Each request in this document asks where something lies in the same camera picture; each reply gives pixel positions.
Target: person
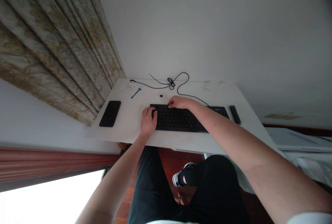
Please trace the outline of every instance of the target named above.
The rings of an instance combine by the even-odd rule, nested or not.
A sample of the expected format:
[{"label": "person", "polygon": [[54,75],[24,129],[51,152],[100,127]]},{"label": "person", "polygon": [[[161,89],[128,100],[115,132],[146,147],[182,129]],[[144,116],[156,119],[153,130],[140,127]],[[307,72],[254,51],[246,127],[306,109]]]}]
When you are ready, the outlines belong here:
[{"label": "person", "polygon": [[[243,171],[274,223],[332,223],[332,197],[253,134],[199,102],[173,96],[169,108],[189,109]],[[157,147],[146,146],[157,111],[142,112],[140,134],[92,194],[77,224],[112,223],[140,159],[128,223],[248,223],[232,163],[213,155],[173,176],[176,186],[198,186],[187,206],[177,205]]]}]

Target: curtain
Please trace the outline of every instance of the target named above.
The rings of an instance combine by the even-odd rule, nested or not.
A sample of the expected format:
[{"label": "curtain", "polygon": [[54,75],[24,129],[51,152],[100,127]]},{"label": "curtain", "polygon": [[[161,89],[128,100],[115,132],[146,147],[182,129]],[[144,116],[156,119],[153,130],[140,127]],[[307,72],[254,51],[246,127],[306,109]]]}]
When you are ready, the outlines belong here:
[{"label": "curtain", "polygon": [[0,0],[1,78],[91,126],[124,70],[99,0]]},{"label": "curtain", "polygon": [[0,147],[0,183],[114,165],[120,155]]}]

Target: black pants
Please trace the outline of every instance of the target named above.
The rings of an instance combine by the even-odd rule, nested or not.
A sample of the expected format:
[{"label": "black pants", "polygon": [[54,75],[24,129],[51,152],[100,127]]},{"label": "black pants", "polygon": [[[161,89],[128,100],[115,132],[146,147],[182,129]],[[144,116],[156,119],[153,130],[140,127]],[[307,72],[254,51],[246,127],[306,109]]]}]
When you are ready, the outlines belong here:
[{"label": "black pants", "polygon": [[201,174],[201,181],[190,204],[178,205],[169,187],[158,148],[145,146],[128,223],[143,224],[156,220],[200,224],[249,223],[235,168],[226,157],[210,156],[191,170]]}]

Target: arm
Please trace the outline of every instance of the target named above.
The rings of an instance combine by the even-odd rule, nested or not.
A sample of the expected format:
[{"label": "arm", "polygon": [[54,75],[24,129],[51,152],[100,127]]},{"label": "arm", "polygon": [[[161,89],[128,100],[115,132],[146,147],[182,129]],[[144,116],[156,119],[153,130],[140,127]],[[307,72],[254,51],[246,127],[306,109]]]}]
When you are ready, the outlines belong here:
[{"label": "arm", "polygon": [[275,223],[300,213],[332,213],[332,196],[253,134],[192,99],[174,96],[170,108],[189,109],[244,172]]},{"label": "arm", "polygon": [[134,175],[145,144],[157,126],[157,112],[152,119],[152,110],[142,112],[141,132],[131,147],[121,156],[99,183],[78,217],[76,224],[112,223]]}]

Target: black cable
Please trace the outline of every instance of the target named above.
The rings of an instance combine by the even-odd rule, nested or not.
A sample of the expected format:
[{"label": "black cable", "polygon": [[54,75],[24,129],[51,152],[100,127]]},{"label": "black cable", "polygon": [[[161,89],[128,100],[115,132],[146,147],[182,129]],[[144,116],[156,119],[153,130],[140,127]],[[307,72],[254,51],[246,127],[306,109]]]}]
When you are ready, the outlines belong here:
[{"label": "black cable", "polygon": [[329,139],[327,139],[327,138],[323,138],[323,137],[321,137],[321,136],[315,136],[315,137],[318,137],[318,138],[324,139],[324,140],[326,140],[326,141],[332,142],[332,140],[329,140]]},{"label": "black cable", "polygon": [[[183,95],[183,96],[189,96],[189,97],[193,97],[193,98],[196,98],[196,99],[199,99],[200,101],[202,101],[203,103],[205,103],[207,106],[209,106],[208,105],[208,103],[206,103],[205,101],[203,101],[203,100],[201,100],[200,98],[198,98],[198,97],[195,97],[195,96],[191,96],[191,95],[188,95],[188,94],[181,94],[181,93],[179,93],[179,88],[180,88],[180,86],[182,86],[183,84],[185,84],[185,83],[187,83],[188,82],[188,80],[189,80],[189,74],[188,73],[186,73],[186,72],[182,72],[182,73],[185,73],[187,76],[188,76],[188,79],[187,79],[187,81],[186,82],[184,82],[184,83],[182,83],[181,85],[179,85],[179,87],[177,88],[177,94],[179,94],[179,95]],[[140,84],[143,84],[143,85],[145,85],[145,86],[147,86],[147,87],[150,87],[150,88],[153,88],[153,89],[164,89],[164,88],[167,88],[167,87],[169,87],[171,90],[174,90],[174,88],[175,88],[175,83],[174,83],[174,81],[177,79],[177,77],[179,77],[182,73],[180,73],[178,76],[176,76],[176,78],[174,79],[174,80],[172,80],[171,78],[167,78],[167,80],[169,81],[169,83],[166,83],[166,87],[151,87],[151,86],[148,86],[147,84],[144,84],[144,83],[141,83],[141,82],[137,82],[137,81],[135,81],[135,80],[130,80],[130,81],[133,81],[133,82],[136,82],[136,83],[140,83]],[[158,81],[158,80],[156,80],[151,74],[150,74],[150,76],[155,80],[155,81],[157,81],[158,83],[160,83],[160,84],[165,84],[165,83],[161,83],[160,81]]]}]

